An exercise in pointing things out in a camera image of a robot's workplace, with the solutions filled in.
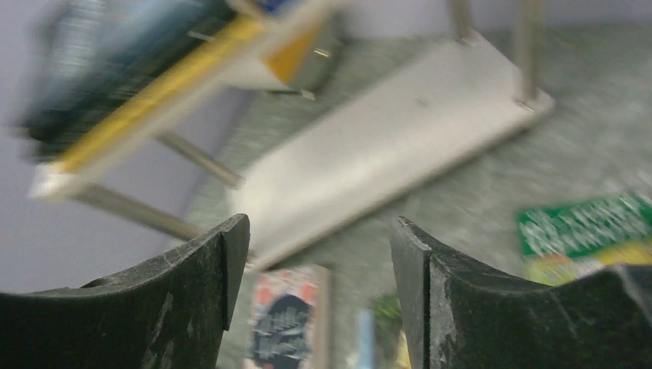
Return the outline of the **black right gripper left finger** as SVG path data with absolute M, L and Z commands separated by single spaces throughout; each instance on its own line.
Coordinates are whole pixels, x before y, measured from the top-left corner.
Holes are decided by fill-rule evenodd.
M 250 221 L 79 288 L 1 296 L 3 368 L 213 368 L 248 258 Z

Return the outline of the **blue Nineteen Eighty-Four book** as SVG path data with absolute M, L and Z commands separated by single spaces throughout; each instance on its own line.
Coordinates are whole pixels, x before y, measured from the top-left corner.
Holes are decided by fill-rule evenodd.
M 130 46 L 159 26 L 194 25 L 206 15 L 236 11 L 226 1 L 70 1 L 49 25 L 43 70 L 36 92 L 18 121 L 25 123 L 40 110 L 40 101 L 65 86 L 78 84 L 102 56 Z

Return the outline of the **dark green garden book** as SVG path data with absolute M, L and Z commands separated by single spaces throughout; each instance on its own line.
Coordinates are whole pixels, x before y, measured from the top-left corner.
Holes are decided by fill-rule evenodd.
M 410 369 L 398 296 L 386 294 L 374 299 L 371 311 L 374 315 L 374 368 Z

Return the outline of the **yellow Little Prince book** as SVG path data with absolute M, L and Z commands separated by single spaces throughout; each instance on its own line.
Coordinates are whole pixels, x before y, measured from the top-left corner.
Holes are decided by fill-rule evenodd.
M 213 74 L 247 53 L 271 55 L 279 64 L 280 52 L 289 50 L 295 55 L 306 49 L 323 27 L 323 21 L 307 18 L 273 22 L 237 16 L 212 40 L 198 46 L 50 161 L 49 170 L 63 174 L 83 170 L 133 138 L 157 111 L 174 104 L 182 94 L 196 91 Z

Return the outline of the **floral Little Women book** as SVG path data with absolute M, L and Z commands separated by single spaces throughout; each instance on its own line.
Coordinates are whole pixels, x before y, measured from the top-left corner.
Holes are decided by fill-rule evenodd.
M 258 276 L 244 368 L 330 367 L 330 271 L 320 265 Z

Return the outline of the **black Moon and Sixpence book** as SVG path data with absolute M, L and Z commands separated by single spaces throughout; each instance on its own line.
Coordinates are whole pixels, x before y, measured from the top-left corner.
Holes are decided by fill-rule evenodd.
M 40 110 L 25 123 L 35 140 L 29 160 L 53 161 L 113 111 L 199 45 L 224 29 L 233 11 L 206 15 L 194 25 L 159 26 L 135 43 L 102 56 L 76 85 L 65 86 L 40 101 Z

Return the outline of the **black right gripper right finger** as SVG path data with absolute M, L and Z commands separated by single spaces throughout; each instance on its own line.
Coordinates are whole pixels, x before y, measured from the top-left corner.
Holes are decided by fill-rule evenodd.
M 392 221 L 391 258 L 414 368 L 649 368 L 651 268 L 616 264 L 552 287 Z

